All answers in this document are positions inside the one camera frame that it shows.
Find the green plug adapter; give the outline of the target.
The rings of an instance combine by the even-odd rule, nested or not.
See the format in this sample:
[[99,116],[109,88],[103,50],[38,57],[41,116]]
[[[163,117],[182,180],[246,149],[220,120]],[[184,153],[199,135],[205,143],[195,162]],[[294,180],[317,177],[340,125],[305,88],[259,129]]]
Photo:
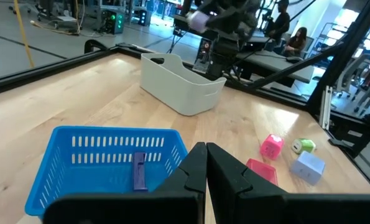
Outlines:
[[311,139],[298,138],[292,142],[291,149],[296,154],[301,154],[303,151],[312,153],[316,149],[316,144]]

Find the person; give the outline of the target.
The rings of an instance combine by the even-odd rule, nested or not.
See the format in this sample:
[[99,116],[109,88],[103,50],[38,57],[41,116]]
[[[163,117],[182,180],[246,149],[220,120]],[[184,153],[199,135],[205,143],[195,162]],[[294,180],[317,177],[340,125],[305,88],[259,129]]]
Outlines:
[[291,37],[285,44],[283,56],[285,57],[300,57],[304,50],[307,41],[307,28],[300,27],[297,33]]
[[273,23],[272,28],[268,31],[266,36],[279,41],[282,38],[283,33],[286,33],[289,29],[290,16],[287,12],[289,6],[289,0],[280,0],[278,2],[279,16]]

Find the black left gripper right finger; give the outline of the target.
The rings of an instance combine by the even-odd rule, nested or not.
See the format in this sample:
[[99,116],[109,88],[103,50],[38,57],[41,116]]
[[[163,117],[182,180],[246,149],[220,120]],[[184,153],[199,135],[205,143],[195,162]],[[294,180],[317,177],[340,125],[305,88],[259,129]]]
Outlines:
[[206,146],[217,224],[370,224],[370,194],[291,194],[215,143]]

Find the pink cube plug adapter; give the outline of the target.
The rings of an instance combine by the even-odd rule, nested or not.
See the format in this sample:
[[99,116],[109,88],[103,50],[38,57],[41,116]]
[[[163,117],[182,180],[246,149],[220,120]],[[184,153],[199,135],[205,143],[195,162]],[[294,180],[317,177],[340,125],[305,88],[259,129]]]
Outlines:
[[284,140],[275,134],[270,134],[260,146],[260,153],[271,160],[276,160],[280,155]]

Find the black computer under desk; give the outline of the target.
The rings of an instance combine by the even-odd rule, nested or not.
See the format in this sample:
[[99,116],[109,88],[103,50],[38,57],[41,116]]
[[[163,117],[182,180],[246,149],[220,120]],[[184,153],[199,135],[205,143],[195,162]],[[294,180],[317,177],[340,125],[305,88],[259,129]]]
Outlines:
[[199,44],[196,62],[206,63],[209,61],[212,41],[202,38]]

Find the silver metal bars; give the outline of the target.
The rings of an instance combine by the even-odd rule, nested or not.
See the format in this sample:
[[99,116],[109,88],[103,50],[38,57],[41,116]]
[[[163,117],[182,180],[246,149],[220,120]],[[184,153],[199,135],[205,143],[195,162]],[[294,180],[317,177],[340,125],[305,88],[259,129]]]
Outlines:
[[322,94],[319,125],[326,131],[330,128],[332,86],[326,86]]

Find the red plug adapter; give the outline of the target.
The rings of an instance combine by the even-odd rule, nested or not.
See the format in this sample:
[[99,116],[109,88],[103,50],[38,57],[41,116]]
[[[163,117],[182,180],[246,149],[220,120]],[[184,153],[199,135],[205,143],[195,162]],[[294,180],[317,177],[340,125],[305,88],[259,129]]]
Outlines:
[[246,166],[272,184],[278,185],[276,169],[269,164],[255,159],[248,159]]

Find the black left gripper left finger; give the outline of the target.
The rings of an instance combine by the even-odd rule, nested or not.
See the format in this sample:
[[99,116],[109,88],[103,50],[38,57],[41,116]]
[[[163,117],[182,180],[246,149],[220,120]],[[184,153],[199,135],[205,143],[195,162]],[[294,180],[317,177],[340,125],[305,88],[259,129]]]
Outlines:
[[154,191],[67,195],[47,207],[42,224],[204,224],[206,167],[198,142]]

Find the purple cube plug adapter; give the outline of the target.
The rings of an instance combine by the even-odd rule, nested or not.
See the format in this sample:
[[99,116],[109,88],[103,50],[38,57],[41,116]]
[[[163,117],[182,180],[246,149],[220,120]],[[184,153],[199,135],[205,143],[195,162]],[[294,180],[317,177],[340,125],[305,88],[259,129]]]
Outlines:
[[199,33],[204,33],[207,30],[206,23],[210,18],[209,15],[200,11],[195,11],[188,12],[186,18],[189,28]]

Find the grey desk top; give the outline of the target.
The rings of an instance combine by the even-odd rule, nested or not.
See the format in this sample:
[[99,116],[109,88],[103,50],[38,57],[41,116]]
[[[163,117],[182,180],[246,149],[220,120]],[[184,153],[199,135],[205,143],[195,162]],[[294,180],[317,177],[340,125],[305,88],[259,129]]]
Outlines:
[[[286,61],[284,56],[262,50],[248,56],[238,64],[238,67],[243,70],[241,76],[243,78],[249,78],[251,74],[267,77],[292,65],[292,63]],[[286,87],[292,87],[296,80],[308,84],[312,79],[313,72],[314,67],[307,66],[281,78],[277,83]]]

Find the black diagonal strut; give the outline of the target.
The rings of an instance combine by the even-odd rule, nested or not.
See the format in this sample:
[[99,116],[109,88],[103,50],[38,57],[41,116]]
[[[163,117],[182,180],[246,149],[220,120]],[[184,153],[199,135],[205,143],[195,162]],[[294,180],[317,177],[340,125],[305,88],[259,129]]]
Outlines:
[[341,50],[344,46],[344,42],[340,42],[339,44],[336,44],[332,47],[327,48],[325,51],[320,52],[319,54],[308,58],[306,60],[303,60],[301,62],[297,62],[293,65],[291,65],[288,68],[285,68],[279,72],[273,73],[272,75],[269,75],[268,77],[265,77],[263,79],[259,79],[252,83],[250,85],[250,89],[256,90],[258,88],[261,88],[265,85],[268,85],[272,82],[276,82],[280,80],[281,78],[287,77],[291,74],[293,74],[296,71],[299,71],[309,65],[313,65],[314,63],[319,62],[323,58],[327,58],[329,56],[333,56],[335,53],[337,53],[339,50]]

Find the navy framed mini display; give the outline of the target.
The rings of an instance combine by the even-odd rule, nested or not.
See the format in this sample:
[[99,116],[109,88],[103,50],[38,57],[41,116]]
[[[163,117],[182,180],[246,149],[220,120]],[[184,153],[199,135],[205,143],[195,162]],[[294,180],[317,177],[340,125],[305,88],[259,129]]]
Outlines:
[[135,152],[132,160],[132,186],[133,191],[148,191],[146,187],[146,175],[145,175],[145,153]]

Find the light blue plug adapter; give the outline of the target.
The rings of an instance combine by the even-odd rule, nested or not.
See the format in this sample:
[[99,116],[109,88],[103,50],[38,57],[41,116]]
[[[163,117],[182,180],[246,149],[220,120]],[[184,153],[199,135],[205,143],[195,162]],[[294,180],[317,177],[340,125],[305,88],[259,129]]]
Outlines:
[[310,185],[316,185],[318,183],[324,170],[325,161],[307,151],[303,151],[290,167],[290,171],[293,174]]

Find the grey plastic bin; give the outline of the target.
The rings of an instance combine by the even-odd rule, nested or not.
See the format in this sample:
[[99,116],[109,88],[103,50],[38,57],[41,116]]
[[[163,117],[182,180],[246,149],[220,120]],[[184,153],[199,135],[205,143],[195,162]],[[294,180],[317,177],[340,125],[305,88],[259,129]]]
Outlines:
[[185,68],[178,55],[141,55],[141,88],[184,116],[215,107],[225,83],[224,77],[211,81]]

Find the small black computer box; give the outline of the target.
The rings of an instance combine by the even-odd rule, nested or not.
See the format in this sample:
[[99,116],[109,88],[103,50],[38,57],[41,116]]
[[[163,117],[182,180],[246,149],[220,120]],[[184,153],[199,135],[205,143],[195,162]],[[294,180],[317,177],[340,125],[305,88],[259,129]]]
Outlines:
[[147,10],[139,10],[139,21],[138,24],[140,26],[150,26],[152,13]]

